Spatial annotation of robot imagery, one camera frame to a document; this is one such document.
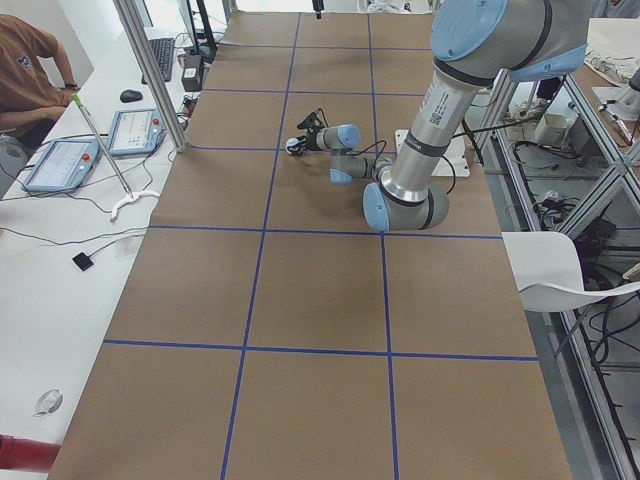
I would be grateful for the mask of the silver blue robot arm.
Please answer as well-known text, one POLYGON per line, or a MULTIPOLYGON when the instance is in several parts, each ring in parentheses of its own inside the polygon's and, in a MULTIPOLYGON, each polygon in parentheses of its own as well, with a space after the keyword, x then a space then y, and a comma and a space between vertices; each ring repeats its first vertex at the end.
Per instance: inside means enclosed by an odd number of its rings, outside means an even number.
POLYGON ((430 182, 478 91, 499 71, 516 82, 543 80, 577 70, 587 48, 591 7, 585 1, 447 1, 431 35, 434 75, 394 161, 356 154, 361 135, 354 124, 300 123, 291 155, 326 151, 330 180, 366 179, 363 210, 376 231, 423 230, 447 216, 447 193, 430 182))

